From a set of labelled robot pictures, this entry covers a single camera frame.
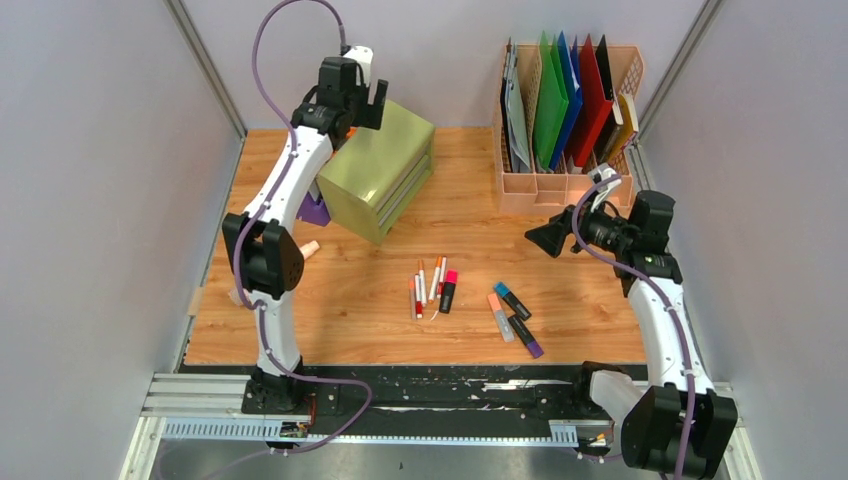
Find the green drawer cabinet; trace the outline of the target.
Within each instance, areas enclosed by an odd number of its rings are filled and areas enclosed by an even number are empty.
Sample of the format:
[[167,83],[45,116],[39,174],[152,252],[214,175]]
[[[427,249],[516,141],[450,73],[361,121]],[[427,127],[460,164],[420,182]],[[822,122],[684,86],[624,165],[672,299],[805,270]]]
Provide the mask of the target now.
[[381,244],[434,170],[435,126],[391,100],[378,130],[359,128],[316,178],[332,222]]

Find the blue capped black marker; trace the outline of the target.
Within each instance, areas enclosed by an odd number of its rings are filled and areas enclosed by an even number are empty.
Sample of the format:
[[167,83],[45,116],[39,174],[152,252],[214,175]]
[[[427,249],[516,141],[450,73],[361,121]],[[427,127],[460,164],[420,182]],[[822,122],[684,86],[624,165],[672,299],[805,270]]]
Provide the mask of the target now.
[[493,287],[494,292],[503,300],[515,314],[523,321],[529,320],[532,317],[530,310],[524,303],[512,292],[512,290],[503,282],[498,282]]

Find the orange grey highlighter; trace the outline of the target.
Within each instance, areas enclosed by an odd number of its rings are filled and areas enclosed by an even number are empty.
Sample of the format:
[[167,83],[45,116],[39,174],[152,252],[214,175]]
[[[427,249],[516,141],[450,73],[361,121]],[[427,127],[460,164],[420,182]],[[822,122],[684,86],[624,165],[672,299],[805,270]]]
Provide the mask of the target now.
[[515,339],[515,335],[509,324],[508,317],[502,308],[498,295],[496,293],[491,293],[487,296],[487,300],[502,339],[507,343],[512,342]]

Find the grey clipboard with papers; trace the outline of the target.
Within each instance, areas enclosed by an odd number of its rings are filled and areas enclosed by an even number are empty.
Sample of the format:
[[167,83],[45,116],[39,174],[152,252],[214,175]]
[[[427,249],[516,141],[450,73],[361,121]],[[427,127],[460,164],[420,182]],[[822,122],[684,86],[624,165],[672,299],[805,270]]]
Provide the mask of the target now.
[[506,44],[501,82],[501,116],[512,173],[531,173],[532,156],[526,132],[526,117],[517,72],[516,45]]

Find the purple highlighter marker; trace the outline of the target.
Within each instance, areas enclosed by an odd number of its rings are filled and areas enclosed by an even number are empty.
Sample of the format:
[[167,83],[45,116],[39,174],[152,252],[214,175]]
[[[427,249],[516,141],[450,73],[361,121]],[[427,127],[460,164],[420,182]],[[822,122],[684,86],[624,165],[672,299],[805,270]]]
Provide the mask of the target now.
[[544,355],[544,350],[518,314],[510,316],[508,323],[534,359]]

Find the pink capped black highlighter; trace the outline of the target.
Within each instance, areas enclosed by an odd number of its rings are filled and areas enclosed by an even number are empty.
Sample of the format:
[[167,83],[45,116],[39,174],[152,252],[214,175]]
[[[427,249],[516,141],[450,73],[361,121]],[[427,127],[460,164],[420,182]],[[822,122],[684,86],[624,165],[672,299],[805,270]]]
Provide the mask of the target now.
[[439,303],[439,312],[448,314],[452,309],[458,283],[458,272],[453,269],[446,271]]

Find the purple stapler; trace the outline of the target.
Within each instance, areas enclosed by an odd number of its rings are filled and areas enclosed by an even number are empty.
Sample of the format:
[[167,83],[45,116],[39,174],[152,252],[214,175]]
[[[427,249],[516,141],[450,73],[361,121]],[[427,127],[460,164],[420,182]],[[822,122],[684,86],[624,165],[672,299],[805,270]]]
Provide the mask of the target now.
[[320,227],[326,227],[331,217],[326,203],[321,195],[315,199],[311,193],[307,193],[299,207],[296,218],[302,222],[310,223]]

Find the green plastic folder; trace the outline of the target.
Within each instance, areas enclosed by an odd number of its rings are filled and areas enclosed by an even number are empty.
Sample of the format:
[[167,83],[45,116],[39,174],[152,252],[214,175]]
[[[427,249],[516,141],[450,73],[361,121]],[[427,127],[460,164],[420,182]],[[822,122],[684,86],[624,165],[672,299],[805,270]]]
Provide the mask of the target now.
[[533,128],[533,146],[539,166],[548,170],[564,124],[569,98],[557,44],[546,31],[540,35],[538,52],[542,71]]

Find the red plastic folder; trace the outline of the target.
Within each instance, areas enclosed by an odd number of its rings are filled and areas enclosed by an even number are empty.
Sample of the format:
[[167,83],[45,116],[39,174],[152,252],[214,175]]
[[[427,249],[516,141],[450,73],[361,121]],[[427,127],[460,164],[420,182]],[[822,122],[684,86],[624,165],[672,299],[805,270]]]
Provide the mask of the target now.
[[567,168],[570,173],[581,172],[592,153],[590,122],[595,108],[594,95],[598,89],[598,73],[594,57],[597,45],[593,43],[592,37],[587,35],[579,52],[583,106],[566,148]]

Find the blue plastic folder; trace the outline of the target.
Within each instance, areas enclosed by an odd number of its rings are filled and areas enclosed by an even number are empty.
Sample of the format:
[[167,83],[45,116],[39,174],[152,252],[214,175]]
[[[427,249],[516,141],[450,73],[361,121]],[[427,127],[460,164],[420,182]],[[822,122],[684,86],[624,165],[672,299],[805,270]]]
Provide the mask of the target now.
[[568,44],[564,31],[560,32],[556,46],[568,100],[566,113],[549,164],[551,170],[559,172],[564,170],[563,155],[583,105],[583,94],[580,85],[579,52],[573,49],[573,45]]

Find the black paperback book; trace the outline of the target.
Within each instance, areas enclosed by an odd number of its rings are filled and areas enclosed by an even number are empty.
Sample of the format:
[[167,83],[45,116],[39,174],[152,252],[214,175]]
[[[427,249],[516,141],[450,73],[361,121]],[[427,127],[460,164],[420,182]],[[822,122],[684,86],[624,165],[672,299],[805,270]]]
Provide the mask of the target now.
[[602,162],[602,155],[610,141],[612,131],[617,125],[616,118],[609,120],[614,115],[616,104],[615,89],[612,79],[610,55],[606,36],[603,35],[594,52],[596,70],[598,73],[597,93],[594,95],[595,108],[591,115],[590,140],[592,153],[596,162]]

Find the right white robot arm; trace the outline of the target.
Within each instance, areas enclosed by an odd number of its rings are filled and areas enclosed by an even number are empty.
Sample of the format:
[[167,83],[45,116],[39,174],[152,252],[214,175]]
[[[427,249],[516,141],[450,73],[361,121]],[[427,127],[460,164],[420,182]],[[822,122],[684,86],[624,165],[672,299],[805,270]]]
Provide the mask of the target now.
[[573,252],[591,246],[613,254],[614,273],[642,334],[648,386],[622,368],[581,365],[571,403],[584,417],[607,414],[618,427],[627,466],[692,479],[715,476],[738,421],[734,401],[716,392],[694,348],[683,306],[683,277],[668,252],[675,201],[657,191],[637,194],[628,217],[611,215],[594,196],[567,206],[527,240],[556,258],[568,235]]

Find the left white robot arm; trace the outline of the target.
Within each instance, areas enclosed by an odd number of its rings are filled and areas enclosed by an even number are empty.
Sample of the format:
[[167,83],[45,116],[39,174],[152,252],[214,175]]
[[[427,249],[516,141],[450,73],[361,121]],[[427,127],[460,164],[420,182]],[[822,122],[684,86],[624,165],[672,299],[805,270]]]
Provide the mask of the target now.
[[222,223],[236,291],[259,335],[248,386],[253,397],[267,396],[283,413],[298,411],[307,390],[294,334],[293,292],[305,267],[294,222],[350,129],[381,127],[388,83],[378,81],[376,96],[369,96],[373,57],[371,49],[355,46],[322,61],[316,85],[284,120],[288,139],[270,176],[242,213],[229,213]]

